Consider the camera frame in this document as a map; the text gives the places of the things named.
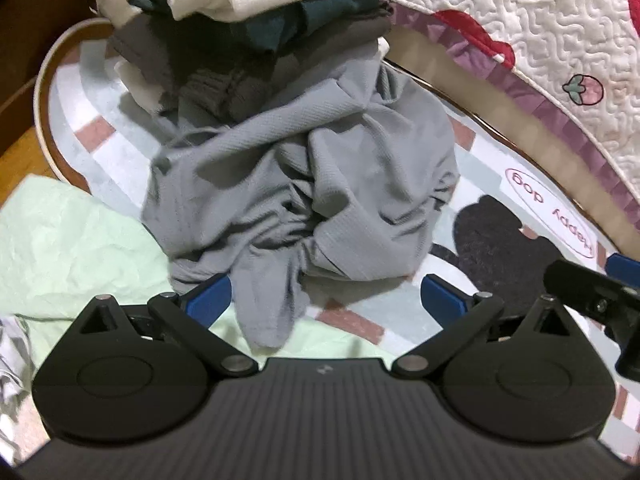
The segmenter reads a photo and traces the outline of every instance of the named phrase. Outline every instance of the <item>gray fabric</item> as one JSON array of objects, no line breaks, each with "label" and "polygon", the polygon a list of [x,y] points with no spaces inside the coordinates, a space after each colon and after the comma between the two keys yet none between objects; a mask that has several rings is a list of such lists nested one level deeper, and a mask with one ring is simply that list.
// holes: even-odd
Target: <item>gray fabric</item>
[{"label": "gray fabric", "polygon": [[214,116],[204,108],[199,107],[185,97],[178,97],[178,105],[175,110],[166,112],[163,115],[152,115],[154,122],[167,134],[167,139],[176,139],[196,128],[213,126],[216,128],[227,128],[221,124]]},{"label": "gray fabric", "polygon": [[244,335],[277,348],[308,304],[301,273],[414,272],[457,172],[442,105],[382,65],[376,43],[306,73],[268,108],[165,148],[143,221],[178,291],[230,270]]}]

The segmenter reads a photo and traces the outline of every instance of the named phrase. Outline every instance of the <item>white quilt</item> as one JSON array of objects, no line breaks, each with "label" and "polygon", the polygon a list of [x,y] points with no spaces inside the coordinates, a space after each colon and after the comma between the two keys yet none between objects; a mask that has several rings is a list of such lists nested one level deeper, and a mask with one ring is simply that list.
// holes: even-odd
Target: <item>white quilt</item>
[{"label": "white quilt", "polygon": [[494,59],[574,120],[640,200],[640,0],[392,1],[473,17]]}]

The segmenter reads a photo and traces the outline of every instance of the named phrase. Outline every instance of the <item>wooden floor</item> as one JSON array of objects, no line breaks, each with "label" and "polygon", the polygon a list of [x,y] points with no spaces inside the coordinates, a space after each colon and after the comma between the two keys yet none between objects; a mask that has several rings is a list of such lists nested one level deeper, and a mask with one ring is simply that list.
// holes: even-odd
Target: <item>wooden floor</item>
[{"label": "wooden floor", "polygon": [[35,128],[27,130],[0,155],[0,205],[30,173],[55,178],[42,154]]}]

